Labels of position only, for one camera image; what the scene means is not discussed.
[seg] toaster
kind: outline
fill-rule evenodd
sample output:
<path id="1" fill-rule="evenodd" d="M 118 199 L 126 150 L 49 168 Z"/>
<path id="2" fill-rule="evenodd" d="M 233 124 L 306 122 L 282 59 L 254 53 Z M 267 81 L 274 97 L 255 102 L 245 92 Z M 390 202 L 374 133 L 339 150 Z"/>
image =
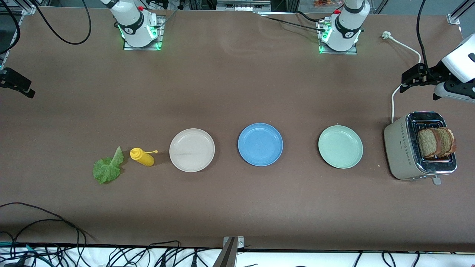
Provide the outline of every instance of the toaster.
<path id="1" fill-rule="evenodd" d="M 445 120 L 435 112 L 412 112 L 384 129 L 384 144 L 391 173 L 400 180 L 432 178 L 439 185 L 440 176 L 457 169 L 455 154 L 425 159 L 418 145 L 418 132 L 425 128 L 445 127 Z"/>

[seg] brown table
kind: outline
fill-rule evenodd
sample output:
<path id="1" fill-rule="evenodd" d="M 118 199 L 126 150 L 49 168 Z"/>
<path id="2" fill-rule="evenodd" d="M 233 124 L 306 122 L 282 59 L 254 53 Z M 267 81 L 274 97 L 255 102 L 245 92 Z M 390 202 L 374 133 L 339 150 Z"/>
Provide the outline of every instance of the brown table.
<path id="1" fill-rule="evenodd" d="M 84 10 L 43 9 L 65 38 L 85 36 Z M 417 57 L 380 35 L 389 30 L 418 49 L 415 16 L 368 16 L 357 56 L 319 54 L 311 30 L 250 12 L 205 11 L 178 11 L 162 51 L 123 51 L 110 11 L 93 9 L 91 17 L 91 38 L 80 46 L 62 43 L 38 14 L 21 26 L 7 66 L 31 79 L 37 94 L 0 90 L 0 203 L 59 213 L 92 243 L 218 247 L 223 236 L 241 235 L 250 248 L 474 250 L 474 105 L 433 101 L 432 86 L 397 94 L 396 116 L 445 117 L 457 137 L 458 170 L 434 186 L 399 181 L 388 169 L 382 132 L 390 95 Z M 462 39 L 443 16 L 424 16 L 421 28 L 431 66 Z M 237 150 L 241 130 L 256 122 L 284 139 L 281 158 L 265 168 Z M 335 124 L 363 141 L 363 159 L 351 169 L 329 166 L 316 149 Z M 216 155 L 205 170 L 185 173 L 167 150 L 193 127 L 211 134 Z M 150 168 L 127 160 L 116 181 L 99 185 L 93 163 L 119 145 L 162 153 Z M 43 218 L 7 207 L 0 229 Z M 75 242 L 75 232 L 39 225 L 19 241 Z"/>

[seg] lettuce leaf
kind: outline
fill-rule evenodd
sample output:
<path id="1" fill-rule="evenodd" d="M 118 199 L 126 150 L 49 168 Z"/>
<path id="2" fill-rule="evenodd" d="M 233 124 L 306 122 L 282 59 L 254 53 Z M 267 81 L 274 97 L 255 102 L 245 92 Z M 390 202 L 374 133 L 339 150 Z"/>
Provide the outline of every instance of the lettuce leaf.
<path id="1" fill-rule="evenodd" d="M 99 184 L 114 181 L 120 175 L 120 164 L 124 161 L 124 155 L 120 146 L 115 151 L 114 157 L 100 159 L 94 163 L 92 175 Z"/>

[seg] bread slice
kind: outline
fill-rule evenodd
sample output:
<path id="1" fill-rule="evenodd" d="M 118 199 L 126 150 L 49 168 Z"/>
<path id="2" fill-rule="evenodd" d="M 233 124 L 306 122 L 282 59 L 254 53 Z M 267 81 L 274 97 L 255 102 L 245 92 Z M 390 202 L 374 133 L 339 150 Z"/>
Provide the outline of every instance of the bread slice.
<path id="1" fill-rule="evenodd" d="M 422 157 L 431 159 L 435 155 L 442 153 L 442 139 L 435 129 L 426 128 L 420 130 L 418 138 Z"/>
<path id="2" fill-rule="evenodd" d="M 454 133 L 447 127 L 440 127 L 436 129 L 440 138 L 442 139 L 442 152 L 437 154 L 437 157 L 445 157 L 457 150 Z"/>

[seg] yellow squeeze bottle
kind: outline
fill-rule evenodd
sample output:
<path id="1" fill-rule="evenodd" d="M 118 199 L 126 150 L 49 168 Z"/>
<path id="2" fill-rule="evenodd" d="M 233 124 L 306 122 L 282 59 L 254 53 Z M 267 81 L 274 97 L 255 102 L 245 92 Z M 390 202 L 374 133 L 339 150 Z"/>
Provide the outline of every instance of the yellow squeeze bottle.
<path id="1" fill-rule="evenodd" d="M 158 151 L 145 152 L 141 148 L 136 147 L 130 150 L 130 157 L 138 163 L 150 167 L 155 163 L 155 159 L 149 153 L 158 153 Z"/>

